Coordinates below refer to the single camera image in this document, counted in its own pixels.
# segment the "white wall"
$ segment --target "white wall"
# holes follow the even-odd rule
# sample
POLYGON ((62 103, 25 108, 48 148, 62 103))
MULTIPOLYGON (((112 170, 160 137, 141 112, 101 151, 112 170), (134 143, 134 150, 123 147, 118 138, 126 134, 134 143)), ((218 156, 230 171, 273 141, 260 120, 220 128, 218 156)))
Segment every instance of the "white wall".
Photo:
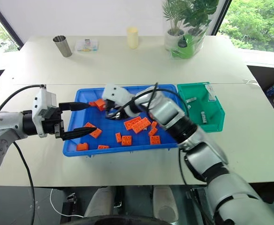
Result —
POLYGON ((126 35, 128 26, 137 26, 139 35, 163 35, 161 4, 162 0, 0 0, 0 11, 26 42, 32 35, 126 35))

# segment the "potted plant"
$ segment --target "potted plant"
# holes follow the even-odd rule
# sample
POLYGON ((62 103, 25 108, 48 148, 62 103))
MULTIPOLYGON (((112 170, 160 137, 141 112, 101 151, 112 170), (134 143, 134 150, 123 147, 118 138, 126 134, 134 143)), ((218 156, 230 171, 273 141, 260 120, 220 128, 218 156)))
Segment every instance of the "potted plant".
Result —
POLYGON ((176 34, 178 30, 187 30, 179 35, 169 50, 182 58, 189 58, 202 47, 204 36, 211 17, 217 9, 219 0, 166 0, 163 4, 164 17, 170 21, 171 29, 167 34, 176 34))
POLYGON ((163 3, 163 14, 166 21, 170 23, 170 29, 164 36, 164 46, 167 50, 176 49, 178 41, 183 37, 185 32, 182 30, 183 20, 186 18, 186 0, 165 0, 163 3))

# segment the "white table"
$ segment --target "white table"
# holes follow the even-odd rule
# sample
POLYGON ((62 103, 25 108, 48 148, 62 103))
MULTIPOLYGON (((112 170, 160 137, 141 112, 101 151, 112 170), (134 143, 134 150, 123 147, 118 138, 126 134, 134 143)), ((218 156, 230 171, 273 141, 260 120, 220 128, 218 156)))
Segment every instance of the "white table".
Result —
MULTIPOLYGON (((67 37, 73 49, 84 37, 67 37)), ((97 52, 74 53, 69 58, 51 37, 32 37, 21 49, 17 66, 7 73, 14 84, 154 84, 242 83, 253 78, 234 46, 223 38, 207 37, 203 49, 190 60, 172 59, 163 37, 141 37, 137 49, 126 37, 97 37, 97 52)))
MULTIPOLYGON (((72 45, 75 37, 69 39, 72 45)), ((122 46, 125 40, 123 37, 98 39, 99 52, 91 52, 91 54, 75 52, 72 58, 68 59, 60 56, 54 45, 52 47, 51 44, 47 44, 47 42, 51 43, 50 38, 31 39, 20 52, 22 61, 7 69, 0 77, 0 103, 24 84, 32 83, 49 83, 47 89, 56 93, 57 101, 68 102, 74 100, 78 89, 103 87, 108 82, 130 85, 152 84, 161 80, 161 83, 174 84, 210 81, 226 116, 223 131, 209 135, 224 149, 232 170, 242 175, 248 182, 274 181, 274 110, 259 86, 245 84, 242 81, 253 77, 240 58, 235 55, 231 44, 225 42, 221 45, 222 39, 208 37, 204 48, 194 58, 172 60, 161 46, 156 45, 157 42, 161 43, 159 37, 156 37, 157 42, 154 41, 154 37, 143 38, 140 51, 122 46), (110 40, 114 41, 112 46, 115 48, 106 44, 110 40), (117 52, 120 46, 122 49, 115 58, 111 57, 107 62, 110 66, 109 70, 103 63, 104 59, 107 55, 112 56, 117 52), (126 63, 118 62, 120 59, 125 60, 126 63), (207 65, 204 64, 206 59, 211 60, 207 65), (137 66, 136 60, 142 66, 147 66, 146 70, 151 72, 145 76, 145 69, 137 66), (117 63, 118 66, 122 64, 123 67, 118 68, 112 62, 117 63), (167 76, 170 71, 168 67, 176 71, 171 76, 167 76), (109 73, 99 76, 103 71, 109 73), (124 75, 125 71, 140 75, 137 79, 133 75, 124 75)), ((38 89, 30 89, 15 96, 4 110, 31 109, 37 91, 38 89)), ((62 116, 67 128, 70 112, 64 112, 62 116)), ((30 167, 34 185, 37 187, 183 183, 178 168, 177 149, 104 154, 88 158, 65 157, 62 153, 63 141, 55 139, 52 135, 43 139, 31 136, 18 143, 30 167)), ((193 178, 184 163, 183 173, 189 184, 201 183, 193 178)), ((0 185, 29 185, 26 170, 13 146, 10 147, 0 168, 0 185)))
POLYGON ((0 70, 7 69, 10 65, 17 62, 19 52, 4 52, 0 53, 0 70))

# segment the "cable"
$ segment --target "cable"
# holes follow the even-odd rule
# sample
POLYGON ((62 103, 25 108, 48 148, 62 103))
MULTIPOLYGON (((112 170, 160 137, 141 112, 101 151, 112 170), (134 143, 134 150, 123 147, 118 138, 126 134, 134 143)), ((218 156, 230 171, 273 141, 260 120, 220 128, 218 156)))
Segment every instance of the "cable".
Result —
POLYGON ((152 95, 150 97, 150 100, 149 100, 149 102, 147 104, 147 108, 146 108, 146 114, 147 114, 148 118, 150 118, 150 119, 151 119, 151 117, 150 117, 150 104, 151 104, 151 102, 152 102, 152 100, 155 96, 155 92, 156 92, 157 87, 158 87, 158 82, 155 83, 154 89, 152 90, 152 95))
MULTIPOLYGON (((44 84, 35 84, 35 85, 30 85, 30 86, 26 86, 26 87, 23 87, 23 88, 20 88, 19 90, 15 91, 13 94, 11 94, 1 105, 0 105, 0 110, 2 110, 2 108, 5 106, 5 104, 12 98, 14 97, 15 95, 17 95, 19 92, 23 91, 23 90, 26 90, 26 89, 29 89, 29 88, 42 88, 42 87, 45 87, 44 84)), ((18 146, 18 144, 16 142, 13 142, 14 146, 17 148, 18 150, 18 153, 20 155, 20 158, 21 160, 23 161, 23 164, 26 168, 26 171, 28 173, 28 176, 29 176, 29 180, 30 180, 30 189, 31 189, 31 192, 32 192, 32 207, 33 207, 33 212, 32 212, 32 217, 31 217, 31 220, 30 220, 30 224, 33 225, 34 224, 34 219, 35 219, 35 190, 34 190, 34 185, 33 185, 33 180, 32 180, 32 177, 31 177, 31 174, 30 174, 30 169, 23 157, 23 154, 18 146)))
POLYGON ((2 110, 2 108, 4 107, 4 105, 15 95, 17 95, 19 92, 29 89, 29 88, 43 88, 44 84, 35 84, 35 85, 30 85, 30 86, 26 86, 23 88, 20 88, 19 90, 15 91, 12 95, 10 95, 1 105, 0 105, 0 110, 2 110))
MULTIPOLYGON (((165 92, 169 92, 169 93, 172 93, 172 94, 176 95, 182 101, 182 103, 183 103, 183 105, 186 109, 187 116, 189 117, 189 111, 188 111, 188 107, 186 105, 186 102, 178 95, 178 93, 175 93, 174 91, 168 90, 168 89, 165 89, 165 88, 157 88, 155 91, 165 91, 165 92)), ((110 114, 106 113, 106 118, 110 119, 110 118, 114 117, 117 113, 119 113, 125 107, 127 107, 131 103, 133 103, 136 99, 142 97, 143 95, 151 93, 151 92, 153 92, 153 90, 145 91, 145 92, 141 93, 140 95, 137 95, 137 96, 133 97, 130 101, 128 101, 126 104, 124 104, 122 107, 120 107, 116 112, 113 112, 113 113, 110 113, 110 114)))
POLYGON ((53 210, 55 210, 58 214, 60 214, 61 216, 64 216, 64 217, 81 217, 81 218, 84 218, 83 216, 80 216, 80 215, 65 215, 65 214, 60 213, 58 210, 56 210, 56 208, 53 206, 53 203, 52 203, 52 192, 53 192, 53 189, 51 190, 51 194, 49 195, 49 201, 51 202, 53 210))
POLYGON ((196 204, 197 208, 200 210, 201 214, 205 217, 205 219, 209 222, 209 224, 214 225, 214 222, 208 217, 208 215, 206 214, 206 212, 203 210, 203 208, 199 205, 198 201, 196 200, 196 197, 193 193, 193 190, 190 190, 190 196, 192 198, 192 200, 194 201, 194 203, 196 204))
POLYGON ((34 219, 35 219, 35 190, 34 190, 33 180, 32 180, 32 177, 30 175, 30 169, 29 169, 28 165, 26 164, 26 161, 23 157, 23 154, 21 153, 21 150, 20 150, 18 144, 16 142, 13 142, 13 144, 15 145, 15 147, 18 150, 18 153, 20 155, 20 158, 23 161, 23 164, 26 168, 26 171, 28 172, 28 176, 29 176, 29 180, 30 180, 30 189, 31 189, 31 192, 32 192, 32 206, 33 206, 33 212, 32 212, 32 217, 31 217, 31 220, 30 220, 30 224, 33 225, 34 224, 34 219))
POLYGON ((184 175, 183 175, 183 171, 182 171, 182 165, 181 165, 181 151, 180 151, 180 149, 179 149, 179 157, 178 157, 178 159, 179 159, 179 168, 180 168, 180 174, 181 174, 181 177, 182 177, 182 180, 183 180, 183 182, 184 182, 184 184, 185 185, 187 185, 187 182, 186 182, 186 180, 185 180, 185 178, 184 178, 184 175))

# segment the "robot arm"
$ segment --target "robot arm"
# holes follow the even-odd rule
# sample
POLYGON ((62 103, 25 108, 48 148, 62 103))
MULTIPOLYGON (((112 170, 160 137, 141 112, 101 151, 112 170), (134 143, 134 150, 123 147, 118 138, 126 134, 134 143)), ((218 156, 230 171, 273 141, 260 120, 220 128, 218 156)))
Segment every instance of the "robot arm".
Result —
MULTIPOLYGON (((137 95, 152 89, 150 87, 137 95)), ((115 102, 111 96, 117 96, 118 90, 121 90, 122 96, 127 92, 121 87, 107 85, 103 99, 109 100, 110 104, 115 102)), ((179 149, 186 153, 184 161, 195 178, 207 183, 207 197, 215 223, 274 225, 274 213, 243 178, 229 170, 227 157, 221 148, 173 100, 165 97, 161 91, 153 94, 149 114, 177 141, 179 149)), ((145 111, 151 95, 148 93, 135 99, 124 108, 125 112, 131 111, 138 115, 145 111)))
POLYGON ((68 102, 56 106, 56 96, 41 87, 34 98, 33 110, 23 112, 0 112, 0 165, 9 146, 16 140, 29 135, 46 137, 54 134, 56 138, 68 140, 87 135, 94 127, 81 127, 64 132, 61 114, 65 110, 77 111, 89 107, 87 103, 68 102))

